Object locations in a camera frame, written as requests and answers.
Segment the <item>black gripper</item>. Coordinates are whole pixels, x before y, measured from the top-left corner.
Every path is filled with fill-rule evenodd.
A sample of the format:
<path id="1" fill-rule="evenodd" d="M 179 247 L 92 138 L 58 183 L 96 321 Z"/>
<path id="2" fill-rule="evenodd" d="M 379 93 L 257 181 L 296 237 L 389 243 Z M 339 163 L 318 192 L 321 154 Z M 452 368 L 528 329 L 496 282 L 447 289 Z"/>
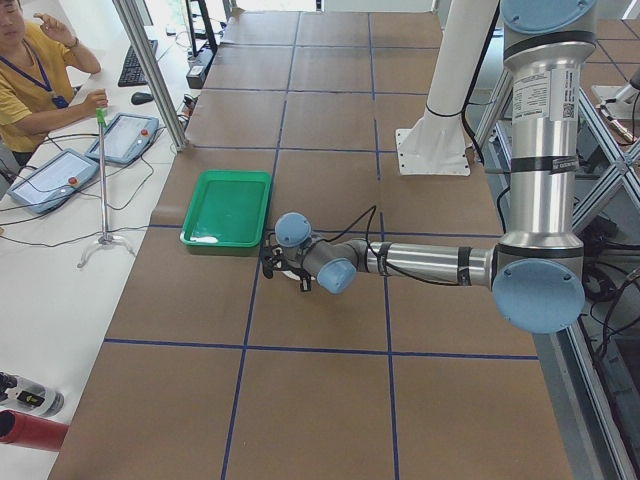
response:
<path id="1" fill-rule="evenodd" d="M 263 275 L 267 279 L 272 279 L 275 273 L 281 273 L 282 270 L 303 270 L 289 263 L 284 256 L 283 248 L 276 242 L 274 234 L 267 234 L 264 238 L 260 247 L 260 264 Z M 301 292 L 309 292 L 312 289 L 312 278 L 301 276 L 299 287 Z"/>

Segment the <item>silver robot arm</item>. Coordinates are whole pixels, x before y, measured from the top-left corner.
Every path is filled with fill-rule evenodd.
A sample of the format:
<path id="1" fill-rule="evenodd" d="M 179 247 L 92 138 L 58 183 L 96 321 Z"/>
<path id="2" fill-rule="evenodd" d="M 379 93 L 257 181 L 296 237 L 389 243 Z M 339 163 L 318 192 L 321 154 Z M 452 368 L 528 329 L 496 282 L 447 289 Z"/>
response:
<path id="1" fill-rule="evenodd" d="M 396 133 L 404 175 L 464 175 L 462 120 L 483 55 L 504 26 L 512 83 L 511 209 L 490 249 L 335 243 L 297 212 L 281 216 L 261 252 L 266 277 L 295 275 L 343 292 L 360 272 L 441 286 L 489 288 L 503 317 L 536 334 L 573 324 L 584 305 L 583 245 L 572 228 L 580 73 L 596 44 L 592 1 L 455 1 L 423 116 Z"/>

